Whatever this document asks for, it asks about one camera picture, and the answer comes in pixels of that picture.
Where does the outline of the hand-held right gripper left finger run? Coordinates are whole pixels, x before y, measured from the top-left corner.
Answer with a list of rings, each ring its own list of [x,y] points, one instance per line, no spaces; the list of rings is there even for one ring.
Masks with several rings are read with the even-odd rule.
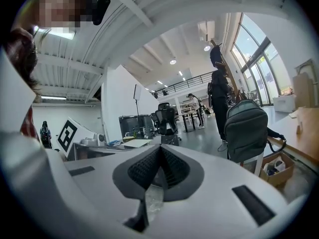
[[[151,239],[161,238],[147,214],[146,192],[159,169],[159,145],[105,157],[66,162],[81,193],[108,223]]]

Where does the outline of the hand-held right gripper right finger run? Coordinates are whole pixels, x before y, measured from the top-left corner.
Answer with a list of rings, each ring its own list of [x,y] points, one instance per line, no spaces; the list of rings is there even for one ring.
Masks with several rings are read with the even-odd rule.
[[[149,225],[153,239],[245,238],[259,226],[234,193],[246,186],[275,215],[288,203],[282,194],[252,172],[222,157],[172,146],[204,170],[201,186],[186,200],[165,202]]]

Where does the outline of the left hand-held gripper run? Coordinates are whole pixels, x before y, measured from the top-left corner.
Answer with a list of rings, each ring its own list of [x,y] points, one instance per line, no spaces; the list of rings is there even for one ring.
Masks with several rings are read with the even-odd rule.
[[[66,161],[97,158],[120,152],[119,149],[108,146],[102,134],[89,130],[71,118],[68,118],[62,127],[57,143]]]

